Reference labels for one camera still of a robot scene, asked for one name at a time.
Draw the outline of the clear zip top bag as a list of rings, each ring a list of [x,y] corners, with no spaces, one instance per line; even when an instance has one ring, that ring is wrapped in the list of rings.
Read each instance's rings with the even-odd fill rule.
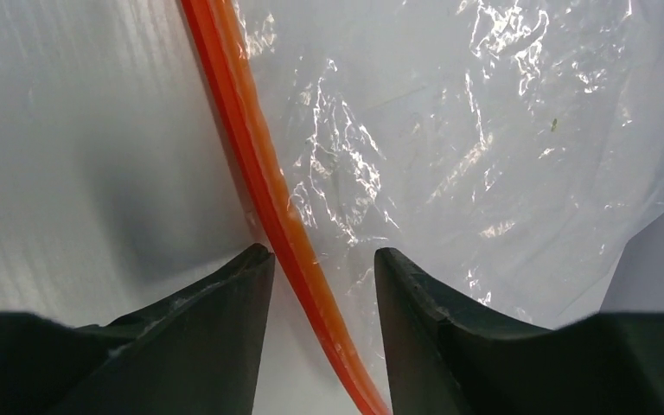
[[[184,1],[253,225],[364,414],[374,252],[549,329],[664,214],[664,1]]]

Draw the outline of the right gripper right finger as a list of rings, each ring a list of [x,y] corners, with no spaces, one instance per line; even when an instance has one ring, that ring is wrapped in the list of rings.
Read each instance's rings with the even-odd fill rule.
[[[396,414],[664,414],[664,313],[599,312],[543,329],[374,255]]]

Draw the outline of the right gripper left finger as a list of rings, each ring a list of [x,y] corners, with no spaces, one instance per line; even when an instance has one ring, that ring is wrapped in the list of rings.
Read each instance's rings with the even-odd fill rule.
[[[260,244],[113,322],[0,312],[0,414],[249,414],[274,279]]]

